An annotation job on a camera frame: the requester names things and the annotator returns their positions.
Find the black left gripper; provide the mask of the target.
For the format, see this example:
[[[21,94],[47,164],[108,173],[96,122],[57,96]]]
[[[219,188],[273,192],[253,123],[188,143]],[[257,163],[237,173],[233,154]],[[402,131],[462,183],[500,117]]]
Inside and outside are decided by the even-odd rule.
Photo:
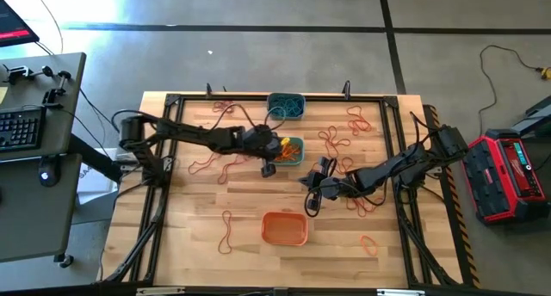
[[[266,125],[254,126],[242,133],[241,153],[246,156],[259,157],[263,160],[261,176],[270,177],[275,174],[276,167],[273,161],[276,155],[282,155],[284,144],[276,142],[276,133]]]

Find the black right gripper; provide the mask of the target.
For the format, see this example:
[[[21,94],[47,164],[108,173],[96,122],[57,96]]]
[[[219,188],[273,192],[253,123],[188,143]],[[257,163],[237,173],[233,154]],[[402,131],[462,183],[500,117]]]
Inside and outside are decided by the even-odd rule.
[[[335,200],[339,195],[341,181],[333,174],[337,169],[337,159],[321,157],[319,159],[320,169],[317,175],[301,177],[300,183],[306,189],[316,188],[316,194],[328,200]]]

